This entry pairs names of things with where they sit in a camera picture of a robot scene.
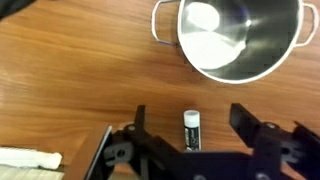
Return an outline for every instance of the pot handle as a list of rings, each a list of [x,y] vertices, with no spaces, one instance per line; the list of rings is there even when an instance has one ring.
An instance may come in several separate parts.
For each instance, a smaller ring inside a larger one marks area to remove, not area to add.
[[[163,44],[169,44],[169,45],[177,45],[178,43],[165,41],[158,38],[157,31],[156,31],[156,14],[159,9],[160,4],[162,3],[171,3],[176,2],[178,0],[159,0],[157,4],[154,6],[151,16],[151,32],[153,37],[156,39],[157,42],[163,43]]]
[[[314,35],[317,32],[318,26],[319,26],[319,13],[318,13],[318,9],[315,5],[313,4],[309,4],[309,3],[303,3],[304,7],[310,8],[310,10],[312,11],[312,15],[313,15],[313,25],[312,25],[312,31],[309,34],[309,37],[302,43],[296,43],[295,47],[303,47],[308,45],[312,38],[314,37]]]

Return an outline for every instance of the lip balm cap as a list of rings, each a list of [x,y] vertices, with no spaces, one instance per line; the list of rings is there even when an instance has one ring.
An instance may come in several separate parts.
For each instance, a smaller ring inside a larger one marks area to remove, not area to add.
[[[200,126],[200,112],[196,110],[187,110],[183,113],[184,125],[195,128]]]

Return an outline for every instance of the pot rim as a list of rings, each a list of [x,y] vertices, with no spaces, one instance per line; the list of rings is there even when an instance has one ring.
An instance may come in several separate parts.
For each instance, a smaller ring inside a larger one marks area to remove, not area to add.
[[[181,38],[182,36],[182,30],[181,30],[181,23],[182,23],[182,13],[183,13],[183,7],[185,4],[186,0],[181,0],[180,5],[179,5],[179,12],[178,12],[178,38],[181,44],[181,48],[182,51],[184,51],[184,42],[183,42],[183,38]],[[254,77],[248,78],[248,79],[242,79],[242,80],[227,80],[227,79],[222,79],[222,78],[218,78],[215,76],[212,76],[208,73],[206,73],[205,71],[203,71],[201,68],[196,67],[195,65],[193,65],[192,60],[188,59],[188,61],[190,62],[190,64],[197,69],[197,71],[199,71],[201,74],[205,75],[206,77],[222,82],[222,83],[228,83],[228,84],[243,84],[243,83],[248,83],[248,82],[252,82],[255,80],[258,80],[268,74],[270,74],[272,71],[274,71],[276,68],[278,68],[289,56],[289,54],[291,53],[291,51],[293,50],[293,48],[295,47],[295,44],[298,40],[298,37],[300,35],[301,29],[302,29],[302,23],[303,23],[303,19],[304,19],[304,7],[303,7],[303,0],[298,0],[298,13],[297,13],[297,20],[298,20],[298,25],[296,28],[296,32],[292,38],[292,41],[289,44],[289,47],[287,48],[287,51],[283,54],[283,56],[273,65],[271,66],[269,69],[267,69],[266,71],[264,71],[261,74],[258,74]]]

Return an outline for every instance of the lip balm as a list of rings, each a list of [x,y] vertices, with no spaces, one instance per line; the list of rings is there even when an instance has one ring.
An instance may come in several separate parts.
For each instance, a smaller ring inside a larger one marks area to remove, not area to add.
[[[201,150],[200,112],[187,110],[183,116],[186,149],[188,151]]]

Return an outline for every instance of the wooden table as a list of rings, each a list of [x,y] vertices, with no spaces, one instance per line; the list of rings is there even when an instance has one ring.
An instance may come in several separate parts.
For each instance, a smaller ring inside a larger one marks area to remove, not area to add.
[[[197,109],[204,150],[246,151],[228,124],[234,102],[284,129],[300,121],[320,133],[320,31],[265,78],[222,84],[196,72],[180,48],[155,42],[155,3],[38,0],[1,21],[0,144],[61,152],[68,165],[90,130],[132,121],[139,104],[146,129],[179,150],[182,113]],[[162,38],[176,40],[177,7],[160,9]]]

